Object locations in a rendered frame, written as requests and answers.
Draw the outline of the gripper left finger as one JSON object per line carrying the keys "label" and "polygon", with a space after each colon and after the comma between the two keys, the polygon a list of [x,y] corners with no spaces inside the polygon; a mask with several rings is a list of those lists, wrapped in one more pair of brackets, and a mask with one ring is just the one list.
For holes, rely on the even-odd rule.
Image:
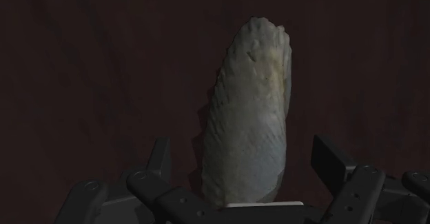
{"label": "gripper left finger", "polygon": [[[125,176],[127,190],[153,213],[156,221],[172,224],[225,224],[225,218],[182,187],[172,187],[170,140],[158,138],[145,167]],[[72,187],[54,224],[95,224],[108,198],[109,187],[94,179]]]}

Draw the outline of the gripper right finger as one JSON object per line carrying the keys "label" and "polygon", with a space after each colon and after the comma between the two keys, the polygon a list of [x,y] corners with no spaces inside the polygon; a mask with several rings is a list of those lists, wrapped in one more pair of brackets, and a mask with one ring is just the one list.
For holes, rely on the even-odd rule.
{"label": "gripper right finger", "polygon": [[358,164],[318,135],[311,166],[333,196],[319,224],[430,224],[430,172],[407,171],[396,179]]}

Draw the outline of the pale napa cabbage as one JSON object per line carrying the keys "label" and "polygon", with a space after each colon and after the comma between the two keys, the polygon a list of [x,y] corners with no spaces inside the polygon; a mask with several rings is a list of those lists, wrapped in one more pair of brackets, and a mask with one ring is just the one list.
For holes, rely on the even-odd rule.
{"label": "pale napa cabbage", "polygon": [[203,137],[202,193],[216,207],[272,202],[285,172],[291,53],[284,27],[245,23],[227,50]]}

